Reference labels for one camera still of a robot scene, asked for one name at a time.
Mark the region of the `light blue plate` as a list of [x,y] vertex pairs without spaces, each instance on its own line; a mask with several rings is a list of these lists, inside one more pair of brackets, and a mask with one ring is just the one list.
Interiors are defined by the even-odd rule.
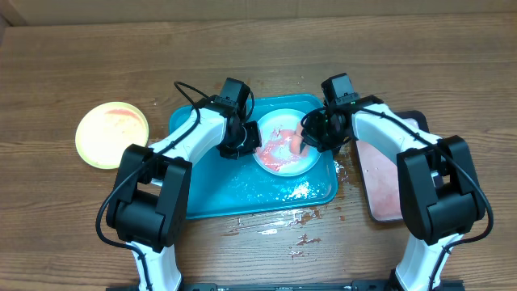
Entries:
[[281,177],[304,174],[318,162],[321,153],[311,146],[305,157],[290,151],[291,136],[305,114],[295,109],[276,109],[258,120],[262,146],[253,154],[264,170]]

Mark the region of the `yellow plate with ketchup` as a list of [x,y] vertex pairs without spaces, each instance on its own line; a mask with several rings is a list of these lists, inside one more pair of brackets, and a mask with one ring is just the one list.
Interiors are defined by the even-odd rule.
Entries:
[[146,146],[148,139],[149,124],[138,108],[130,103],[108,102],[84,115],[76,130],[75,145],[84,162],[111,170],[119,167],[128,146]]

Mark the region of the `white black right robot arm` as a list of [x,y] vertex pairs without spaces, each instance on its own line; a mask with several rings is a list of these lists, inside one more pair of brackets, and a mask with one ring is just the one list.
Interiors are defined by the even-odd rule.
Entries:
[[359,96],[345,73],[321,84],[324,105],[301,120],[304,144],[320,152],[365,141],[397,166],[399,201],[410,232],[387,280],[356,280],[354,290],[462,290],[440,274],[456,246],[486,238],[494,212],[481,190],[467,142],[412,129],[375,95]]

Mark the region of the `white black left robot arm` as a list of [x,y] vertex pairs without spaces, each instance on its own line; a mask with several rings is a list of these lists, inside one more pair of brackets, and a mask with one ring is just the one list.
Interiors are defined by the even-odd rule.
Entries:
[[226,159],[253,154],[261,145],[253,109],[251,89],[227,78],[220,94],[192,102],[190,117],[168,137],[123,152],[95,230],[104,243],[132,252],[140,277],[133,289],[183,287],[174,244],[186,221],[193,167],[212,148]]

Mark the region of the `pink green scrub sponge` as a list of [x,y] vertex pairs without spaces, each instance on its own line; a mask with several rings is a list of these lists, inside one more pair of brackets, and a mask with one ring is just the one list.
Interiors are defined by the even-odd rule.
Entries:
[[302,130],[301,123],[298,123],[294,134],[291,136],[290,151],[292,154],[305,157],[308,155],[309,148],[303,142]]

